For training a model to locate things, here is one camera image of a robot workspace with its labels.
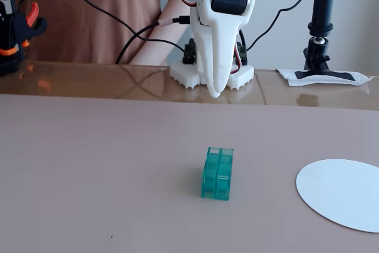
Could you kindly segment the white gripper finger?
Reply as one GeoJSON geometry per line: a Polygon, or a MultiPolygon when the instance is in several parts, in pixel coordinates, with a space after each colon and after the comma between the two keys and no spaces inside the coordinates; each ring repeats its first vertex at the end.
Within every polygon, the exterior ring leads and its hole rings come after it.
{"type": "Polygon", "coordinates": [[[236,37],[239,30],[249,22],[250,17],[221,14],[214,18],[201,18],[198,0],[198,27],[210,27],[211,30],[213,78],[217,92],[223,92],[228,83],[236,51],[236,37]]]}
{"type": "Polygon", "coordinates": [[[196,29],[195,43],[198,52],[197,69],[201,77],[201,83],[207,85],[212,98],[218,98],[220,93],[214,88],[213,45],[210,27],[198,27],[196,29]]]}

